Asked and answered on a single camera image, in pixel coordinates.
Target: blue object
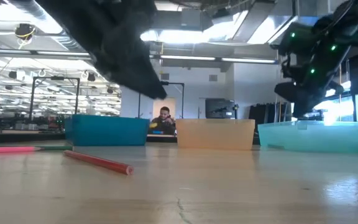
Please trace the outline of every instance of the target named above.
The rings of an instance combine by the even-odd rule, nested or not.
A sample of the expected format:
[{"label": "blue object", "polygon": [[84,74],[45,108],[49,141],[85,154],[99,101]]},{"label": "blue object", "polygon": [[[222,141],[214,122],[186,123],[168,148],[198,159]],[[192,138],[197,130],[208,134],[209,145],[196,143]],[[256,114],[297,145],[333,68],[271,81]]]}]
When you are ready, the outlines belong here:
[{"label": "blue object", "polygon": [[74,146],[144,146],[149,120],[76,114],[65,121]]},{"label": "blue object", "polygon": [[258,130],[262,149],[358,153],[358,122],[289,121]]}]

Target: computer monitor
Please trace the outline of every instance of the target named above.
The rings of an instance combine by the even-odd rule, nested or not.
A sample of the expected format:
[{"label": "computer monitor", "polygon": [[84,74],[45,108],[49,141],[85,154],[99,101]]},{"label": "computer monitor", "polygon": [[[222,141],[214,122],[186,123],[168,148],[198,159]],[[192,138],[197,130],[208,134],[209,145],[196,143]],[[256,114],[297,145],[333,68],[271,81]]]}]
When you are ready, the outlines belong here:
[{"label": "computer monitor", "polygon": [[206,99],[205,117],[213,119],[233,119],[235,111],[234,101],[225,99]]}]

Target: white wall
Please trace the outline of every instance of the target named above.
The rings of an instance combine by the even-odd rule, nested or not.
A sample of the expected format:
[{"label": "white wall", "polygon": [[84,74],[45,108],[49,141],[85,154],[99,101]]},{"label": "white wall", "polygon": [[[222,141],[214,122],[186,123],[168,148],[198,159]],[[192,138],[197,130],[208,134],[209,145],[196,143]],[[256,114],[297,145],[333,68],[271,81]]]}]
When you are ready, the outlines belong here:
[{"label": "white wall", "polygon": [[280,69],[279,65],[234,64],[233,92],[234,101],[239,105],[239,119],[248,119],[252,105],[275,102],[275,85],[284,82]]},{"label": "white wall", "polygon": [[[198,118],[199,107],[204,106],[205,98],[225,98],[225,73],[221,73],[218,68],[178,68],[178,67],[159,67],[158,73],[169,73],[169,82],[185,83],[185,100],[184,100],[184,118]],[[217,82],[209,82],[209,75],[218,75]],[[168,97],[177,99],[176,117],[181,115],[181,86],[165,86]],[[121,116],[128,118],[137,117],[139,94],[121,88]],[[141,118],[152,119],[153,100],[146,96],[141,97],[140,101]]]},{"label": "white wall", "polygon": [[235,64],[232,64],[226,72],[225,98],[234,100],[234,70]]}]

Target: translucent plastic bin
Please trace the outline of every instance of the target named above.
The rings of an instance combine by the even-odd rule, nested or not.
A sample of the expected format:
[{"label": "translucent plastic bin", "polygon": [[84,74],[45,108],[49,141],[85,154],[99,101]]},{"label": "translucent plastic bin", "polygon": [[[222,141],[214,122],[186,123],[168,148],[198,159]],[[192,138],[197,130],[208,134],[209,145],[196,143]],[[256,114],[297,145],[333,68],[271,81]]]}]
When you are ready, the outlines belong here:
[{"label": "translucent plastic bin", "polygon": [[144,146],[148,129],[147,119],[78,114],[65,120],[74,146]]},{"label": "translucent plastic bin", "polygon": [[258,130],[265,149],[358,153],[358,122],[289,121],[260,124]]},{"label": "translucent plastic bin", "polygon": [[178,119],[178,146],[251,150],[254,130],[255,121],[252,119]]}]

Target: red pencil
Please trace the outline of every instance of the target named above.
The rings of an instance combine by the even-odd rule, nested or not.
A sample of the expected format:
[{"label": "red pencil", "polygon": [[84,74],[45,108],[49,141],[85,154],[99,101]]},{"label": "red pencil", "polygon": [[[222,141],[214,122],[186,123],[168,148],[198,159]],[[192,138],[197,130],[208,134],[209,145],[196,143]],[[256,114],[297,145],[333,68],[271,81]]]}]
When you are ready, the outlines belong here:
[{"label": "red pencil", "polygon": [[34,147],[34,146],[8,146],[8,147],[1,147],[0,146],[0,152],[32,152],[32,151],[38,151],[41,150],[40,147]]},{"label": "red pencil", "polygon": [[127,164],[123,164],[120,162],[114,162],[114,161],[109,161],[107,159],[101,159],[98,157],[94,157],[94,156],[89,156],[86,154],[82,154],[82,153],[78,153],[78,152],[73,152],[73,151],[69,151],[66,150],[64,151],[64,154],[68,157],[72,157],[74,159],[78,159],[84,162],[89,162],[90,164],[96,165],[96,166],[101,166],[107,169],[111,169],[113,171],[125,174],[125,175],[132,175],[134,173],[134,168],[130,165]]}]

